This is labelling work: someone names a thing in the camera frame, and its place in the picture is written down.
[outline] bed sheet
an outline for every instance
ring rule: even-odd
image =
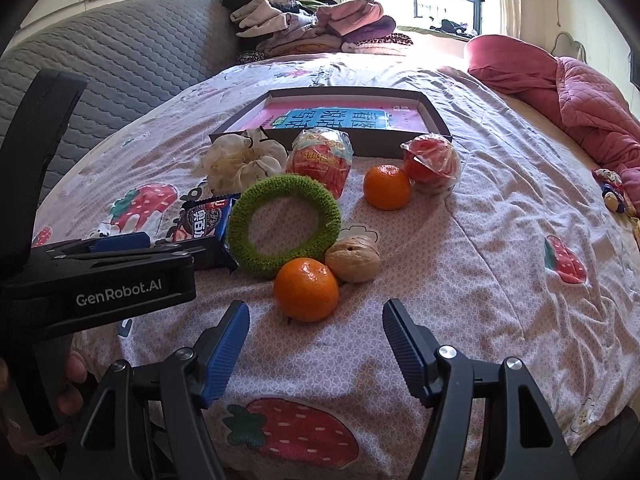
[[[470,358],[521,357],[571,449],[609,422],[640,385],[638,250],[604,208],[579,152],[554,140],[540,117],[456,69],[357,54],[231,68],[94,148],[40,207],[35,234],[49,242],[99,230],[163,238],[182,201],[204,196],[208,134],[267,89],[310,85],[424,92],[463,161],[455,190],[377,211],[363,201],[362,181],[386,160],[356,158],[338,202],[345,225],[380,234],[382,272],[372,283],[343,285],[334,315],[308,326],[287,322],[271,282],[203,271],[191,303],[138,317],[123,335],[115,325],[78,334],[75,346],[92,371],[102,374],[119,358],[162,360],[242,299],[251,330],[225,397],[205,413],[222,460],[264,480],[404,479],[429,414],[409,396],[382,330],[382,305],[397,297],[441,343]],[[280,201],[258,216],[252,237],[267,241],[265,250],[312,227],[297,204]],[[301,231],[284,232],[283,224]],[[580,259],[585,283],[566,283],[545,267],[547,237]],[[258,424],[259,441],[247,436],[249,415],[267,421]],[[481,415],[476,405],[465,479],[474,474]]]

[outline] silver bolt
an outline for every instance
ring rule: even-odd
[[[444,345],[438,349],[438,353],[445,359],[453,359],[458,355],[458,351],[453,346]]]
[[[121,372],[127,367],[127,362],[124,359],[119,359],[111,363],[111,370],[114,372]]]
[[[517,357],[509,357],[507,359],[507,366],[511,370],[521,370],[522,369],[522,361],[520,361],[520,359],[518,359]]]
[[[180,348],[175,351],[175,356],[180,359],[180,361],[186,361],[193,357],[193,350],[191,348]]]

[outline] green knitted ring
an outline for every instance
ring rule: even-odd
[[[249,222],[256,210],[280,197],[297,197],[310,202],[318,212],[318,229],[305,243],[281,254],[264,255],[249,242]],[[277,175],[247,189],[229,217],[226,240],[238,265],[255,276],[273,278],[280,267],[296,258],[322,260],[340,234],[340,209],[335,198],[319,182],[296,174]]]

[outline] gray headboard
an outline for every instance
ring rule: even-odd
[[[41,68],[90,82],[45,176],[40,201],[101,140],[236,63],[220,0],[127,0],[30,36],[0,59],[0,139]]]

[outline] purple folded cloth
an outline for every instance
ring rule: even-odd
[[[343,36],[347,43],[357,43],[359,41],[378,40],[384,38],[396,30],[396,20],[391,16],[382,16],[379,20],[369,25],[357,28],[353,32]]]

